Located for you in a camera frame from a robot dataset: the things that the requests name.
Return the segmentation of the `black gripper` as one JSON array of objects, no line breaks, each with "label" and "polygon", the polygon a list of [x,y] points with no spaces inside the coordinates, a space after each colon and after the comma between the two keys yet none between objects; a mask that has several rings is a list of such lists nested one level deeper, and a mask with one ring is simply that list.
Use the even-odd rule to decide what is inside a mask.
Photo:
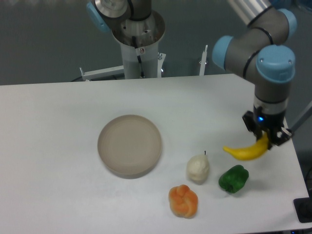
[{"label": "black gripper", "polygon": [[285,113],[286,109],[277,114],[266,114],[261,106],[254,106],[253,112],[247,111],[242,119],[247,130],[256,137],[256,141],[261,139],[262,132],[267,133],[268,149],[271,149],[273,146],[281,146],[292,138],[292,130],[284,127]]}]

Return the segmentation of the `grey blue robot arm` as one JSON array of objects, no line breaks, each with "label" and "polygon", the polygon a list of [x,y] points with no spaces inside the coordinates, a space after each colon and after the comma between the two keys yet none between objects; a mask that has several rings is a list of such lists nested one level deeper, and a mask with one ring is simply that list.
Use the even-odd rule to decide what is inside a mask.
[{"label": "grey blue robot arm", "polygon": [[[229,5],[248,27],[240,38],[221,37],[212,60],[225,71],[255,86],[253,110],[243,120],[257,139],[268,137],[267,148],[288,141],[293,133],[284,127],[295,55],[284,45],[297,28],[287,9],[276,10],[268,0],[231,0]],[[156,78],[158,43],[165,32],[162,16],[149,0],[92,0],[87,13],[99,31],[111,31],[120,44],[126,78]]]}]

